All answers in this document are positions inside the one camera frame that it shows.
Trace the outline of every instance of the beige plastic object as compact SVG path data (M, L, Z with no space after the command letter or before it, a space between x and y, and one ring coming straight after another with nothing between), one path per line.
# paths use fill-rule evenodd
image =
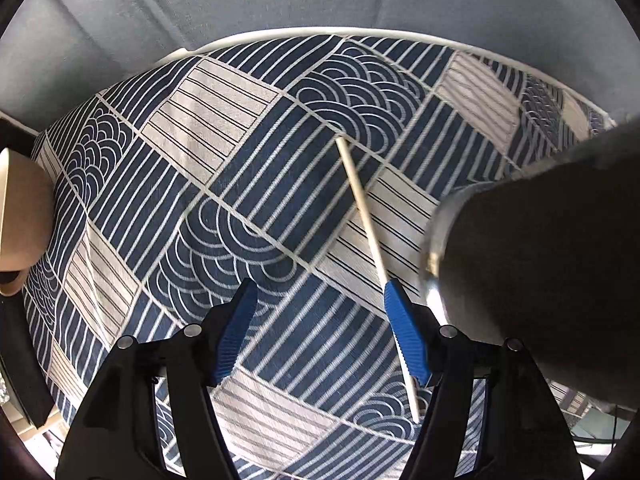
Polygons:
M5 148L0 153L0 271L19 270L0 294L12 296L29 268L44 254L53 229L53 184L30 158Z

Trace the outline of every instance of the gray fabric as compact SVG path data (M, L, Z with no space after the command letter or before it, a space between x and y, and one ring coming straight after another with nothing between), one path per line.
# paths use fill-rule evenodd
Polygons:
M0 40L0 109L43 128L166 54L238 32L346 25L423 32L640 112L640 41L614 0L26 0Z

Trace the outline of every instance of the metal screw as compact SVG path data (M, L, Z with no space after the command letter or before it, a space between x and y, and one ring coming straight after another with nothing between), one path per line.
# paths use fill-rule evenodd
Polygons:
M440 335L452 339L458 335L458 329L453 325L443 325L440 327Z
M130 335L123 336L118 339L116 345L118 345L118 348L120 348L121 350L127 349L131 345L133 345L133 338Z
M202 332L202 327L200 325L192 324L184 327L184 335L187 337L196 337L200 335Z
M507 341L507 348L509 350L513 350L514 352L519 352L524 348L524 346L519 339L511 338Z

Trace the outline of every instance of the wooden stick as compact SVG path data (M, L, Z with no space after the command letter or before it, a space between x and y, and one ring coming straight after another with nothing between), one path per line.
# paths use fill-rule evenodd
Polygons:
M360 183L360 177L358 176L358 170L351 158L351 152L349 151L349 145L344 137L335 137L335 143L338 145L338 151L340 152L340 158L344 164L344 169L347 172L351 191L356 199L356 205L360 212L360 218L362 218L362 225L364 231L367 234L367 241L369 242L369 249L371 250L371 256L376 265L376 272L378 273L378 280L380 281L380 288L382 288L382 294L385 293L386 282L389 281L388 274L386 273L385 264L382 261L382 253L380 252L380 245L378 238L376 238L376 232L373 229L373 222L371 215L369 214L369 208L367 208L367 201ZM415 424L420 422L420 410L418 408L418 397L415 393L414 380L409 373L409 369L404 362L404 356L400 350L400 345L394 334L394 340L396 342L396 348L398 349L398 357L400 358L400 368L402 369L402 378L404 379L404 387L409 399L409 409L411 410L411 417Z

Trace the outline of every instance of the patchwork fabric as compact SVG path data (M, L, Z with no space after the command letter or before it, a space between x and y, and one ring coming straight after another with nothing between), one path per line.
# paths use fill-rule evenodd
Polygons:
M25 310L57 405L70 422L121 335L167 338L249 277L258 309L212 391L241 478L398 478L420 426L334 137L350 140L390 275L421 302L420 245L444 196L605 124L516 67L384 37L236 44L99 92L33 152L56 210ZM181 472L166 380L156 398ZM458 474L483 399L476 381Z

